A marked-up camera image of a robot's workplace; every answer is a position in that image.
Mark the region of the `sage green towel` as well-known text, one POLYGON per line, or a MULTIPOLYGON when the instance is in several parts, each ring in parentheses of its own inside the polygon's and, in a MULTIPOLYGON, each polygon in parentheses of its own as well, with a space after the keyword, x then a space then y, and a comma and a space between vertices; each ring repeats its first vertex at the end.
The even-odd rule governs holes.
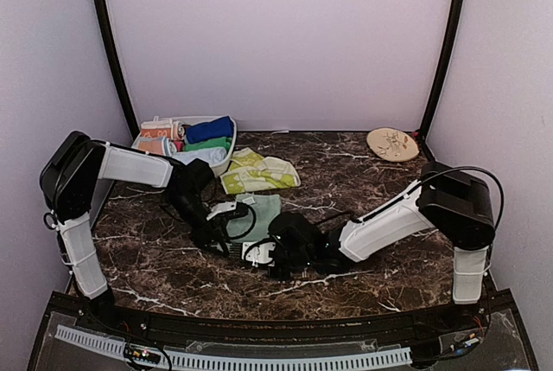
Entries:
POLYGON ((235 242, 255 242, 267 238, 270 223, 281 213, 280 195, 239 194, 236 202, 250 206, 256 220, 253 220, 248 208, 246 215, 229 220, 226 231, 231 239, 235 242))

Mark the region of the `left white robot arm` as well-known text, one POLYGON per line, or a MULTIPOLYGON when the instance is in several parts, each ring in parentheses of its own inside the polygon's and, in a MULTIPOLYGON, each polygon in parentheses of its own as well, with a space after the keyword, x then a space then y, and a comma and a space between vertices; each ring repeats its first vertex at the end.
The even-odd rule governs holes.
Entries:
POLYGON ((209 164, 200 159, 185 164, 72 131, 42 169, 39 185, 51 229, 58 234, 64 262, 78 290, 90 300, 110 291, 90 219, 99 184, 110 188, 121 183, 141 184, 165 195, 169 206, 190 226, 197 247, 226 255, 224 228, 201 197, 214 177, 209 164))

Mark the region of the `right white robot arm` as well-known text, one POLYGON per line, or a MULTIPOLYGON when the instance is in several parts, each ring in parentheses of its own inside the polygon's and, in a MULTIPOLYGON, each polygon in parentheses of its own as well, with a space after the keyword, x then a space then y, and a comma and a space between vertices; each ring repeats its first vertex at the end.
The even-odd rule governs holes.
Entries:
POLYGON ((397 196, 342 227, 323 233, 299 213, 283 212, 269 226, 269 264, 282 275, 310 267, 342 274, 374 253, 425 229, 441 232, 454 249, 453 303, 441 323, 458 331, 474 317, 502 214, 493 211, 482 168, 430 162, 397 196))

